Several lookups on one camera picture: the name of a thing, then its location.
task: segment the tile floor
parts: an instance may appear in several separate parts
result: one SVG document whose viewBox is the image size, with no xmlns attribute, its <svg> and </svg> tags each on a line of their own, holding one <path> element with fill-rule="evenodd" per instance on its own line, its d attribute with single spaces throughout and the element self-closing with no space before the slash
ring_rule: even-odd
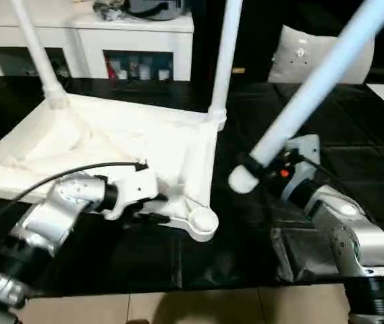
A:
<svg viewBox="0 0 384 324">
<path fill-rule="evenodd" d="M 32 300 L 24 324 L 347 324 L 341 285 Z"/>
</svg>

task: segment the black cable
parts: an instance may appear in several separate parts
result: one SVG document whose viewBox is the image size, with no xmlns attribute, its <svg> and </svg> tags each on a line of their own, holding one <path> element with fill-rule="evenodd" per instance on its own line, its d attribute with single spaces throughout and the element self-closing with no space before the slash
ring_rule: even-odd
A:
<svg viewBox="0 0 384 324">
<path fill-rule="evenodd" d="M 51 182 L 53 180 L 56 180 L 58 178 L 61 178 L 63 176 L 66 176 L 71 173 L 84 171 L 88 169 L 95 169 L 97 167 L 125 167 L 125 166 L 132 166 L 132 167 L 146 167 L 143 164 L 137 163 L 137 162 L 104 162 L 104 163 L 95 163 L 95 164 L 89 164 L 89 165 L 83 165 L 81 167 L 75 167 L 74 169 L 69 169 L 57 174 L 54 174 L 50 177 L 47 177 L 36 184 L 32 185 L 28 189 L 24 190 L 20 194 L 18 194 L 15 198 L 11 199 L 2 209 L 0 209 L 0 216 L 4 215 L 7 211 L 9 211 L 16 203 L 23 199 L 27 194 L 32 192 L 33 190 L 37 189 L 40 186 L 43 186 L 44 184 L 47 184 L 48 182 Z"/>
</svg>

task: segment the black tablecloth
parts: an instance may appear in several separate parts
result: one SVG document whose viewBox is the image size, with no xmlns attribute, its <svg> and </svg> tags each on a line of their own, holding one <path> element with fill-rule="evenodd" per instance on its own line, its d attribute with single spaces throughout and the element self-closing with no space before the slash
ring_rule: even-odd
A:
<svg viewBox="0 0 384 324">
<path fill-rule="evenodd" d="M 185 82 L 72 80 L 67 91 L 206 111 L 208 90 Z M 263 135 L 296 85 L 233 84 L 219 133 L 211 206 L 219 229 L 207 243 L 181 230 L 123 228 L 97 215 L 80 218 L 38 286 L 50 295 L 106 294 L 340 281 L 325 234 L 260 186 L 239 195 L 227 185 L 240 152 Z M 34 78 L 0 78 L 0 138 L 41 102 Z M 384 228 L 384 101 L 366 86 L 338 86 L 300 134 L 319 134 L 322 164 L 336 173 Z M 318 180 L 326 183 L 325 176 Z M 28 208 L 16 206 L 0 232 Z"/>
</svg>

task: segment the white cabinet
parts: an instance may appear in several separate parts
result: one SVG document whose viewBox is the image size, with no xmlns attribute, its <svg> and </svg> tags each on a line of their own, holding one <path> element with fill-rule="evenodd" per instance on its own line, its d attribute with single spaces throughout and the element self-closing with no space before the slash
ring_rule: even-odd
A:
<svg viewBox="0 0 384 324">
<path fill-rule="evenodd" d="M 104 22 L 93 12 L 92 1 L 26 0 L 26 4 L 40 41 L 60 74 L 190 79 L 194 31 L 190 15 L 166 22 L 130 18 Z M 10 0 L 0 0 L 0 76 L 34 73 Z"/>
<path fill-rule="evenodd" d="M 88 67 L 80 48 L 77 31 L 72 28 L 38 28 L 40 40 L 47 48 L 51 61 L 64 61 L 71 76 L 88 76 Z M 34 65 L 26 48 L 26 41 L 19 27 L 0 27 L 0 76 L 34 75 Z"/>
</svg>

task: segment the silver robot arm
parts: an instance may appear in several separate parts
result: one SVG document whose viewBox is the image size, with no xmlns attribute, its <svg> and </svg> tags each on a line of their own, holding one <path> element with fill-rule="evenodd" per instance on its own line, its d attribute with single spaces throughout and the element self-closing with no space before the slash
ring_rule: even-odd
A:
<svg viewBox="0 0 384 324">
<path fill-rule="evenodd" d="M 337 269 L 348 278 L 349 322 L 384 324 L 384 231 L 354 199 L 313 181 L 318 162 L 319 142 L 310 135 L 288 141 L 268 167 L 242 157 L 242 165 L 272 194 L 294 203 L 328 234 Z"/>
<path fill-rule="evenodd" d="M 15 323 L 7 308 L 25 305 L 33 294 L 32 282 L 53 260 L 82 212 L 98 211 L 114 220 L 128 205 L 157 195 L 157 179 L 151 169 L 112 184 L 86 173 L 56 181 L 46 199 L 31 206 L 0 243 L 0 324 Z"/>
</svg>

